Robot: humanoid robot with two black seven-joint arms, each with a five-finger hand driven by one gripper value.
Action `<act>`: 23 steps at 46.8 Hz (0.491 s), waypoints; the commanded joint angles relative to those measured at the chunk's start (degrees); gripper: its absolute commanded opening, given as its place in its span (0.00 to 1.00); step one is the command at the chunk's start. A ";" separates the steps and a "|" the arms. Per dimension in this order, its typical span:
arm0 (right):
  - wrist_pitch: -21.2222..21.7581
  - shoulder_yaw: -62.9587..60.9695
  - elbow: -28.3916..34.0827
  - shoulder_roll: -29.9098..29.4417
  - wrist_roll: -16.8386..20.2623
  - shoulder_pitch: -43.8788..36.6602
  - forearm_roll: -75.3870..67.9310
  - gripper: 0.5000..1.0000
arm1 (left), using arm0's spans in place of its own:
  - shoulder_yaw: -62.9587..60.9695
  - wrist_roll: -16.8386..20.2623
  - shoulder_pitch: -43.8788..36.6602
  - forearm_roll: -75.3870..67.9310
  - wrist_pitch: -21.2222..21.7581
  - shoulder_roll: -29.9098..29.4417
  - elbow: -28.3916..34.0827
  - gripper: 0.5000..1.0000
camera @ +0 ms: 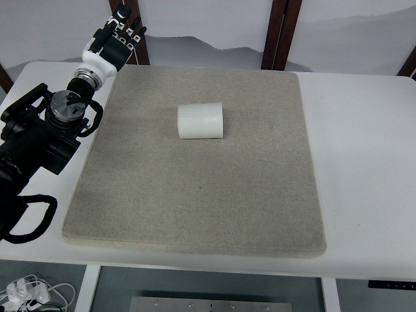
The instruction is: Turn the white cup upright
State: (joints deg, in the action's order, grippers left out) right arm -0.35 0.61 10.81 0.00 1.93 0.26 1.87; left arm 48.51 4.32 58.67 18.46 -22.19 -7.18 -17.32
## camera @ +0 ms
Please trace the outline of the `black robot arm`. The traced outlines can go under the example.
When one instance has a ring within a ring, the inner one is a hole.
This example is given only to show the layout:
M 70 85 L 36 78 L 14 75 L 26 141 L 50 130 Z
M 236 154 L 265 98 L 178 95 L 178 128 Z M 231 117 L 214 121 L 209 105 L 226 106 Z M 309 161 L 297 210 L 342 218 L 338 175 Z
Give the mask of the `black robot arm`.
M 131 58 L 144 37 L 138 5 L 116 3 L 105 25 L 87 43 L 82 63 L 64 90 L 51 92 L 45 83 L 19 98 L 2 115 L 1 240 L 31 242 L 50 226 L 58 207 L 56 198 L 21 195 L 40 169 L 58 175 L 103 117 L 94 94 Z

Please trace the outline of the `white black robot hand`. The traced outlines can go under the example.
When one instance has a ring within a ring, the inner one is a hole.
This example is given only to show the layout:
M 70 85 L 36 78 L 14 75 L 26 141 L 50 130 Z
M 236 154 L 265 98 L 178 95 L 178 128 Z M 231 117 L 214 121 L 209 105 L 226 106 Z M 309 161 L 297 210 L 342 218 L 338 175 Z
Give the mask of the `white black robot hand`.
M 131 7 L 120 3 L 109 18 L 110 27 L 98 29 L 87 43 L 82 54 L 81 67 L 95 80 L 106 80 L 116 75 L 126 64 L 136 46 L 147 31 L 142 27 L 137 33 L 135 29 L 141 22 L 136 18 L 125 30 L 125 38 L 118 38 L 123 33 L 127 20 L 132 13 Z

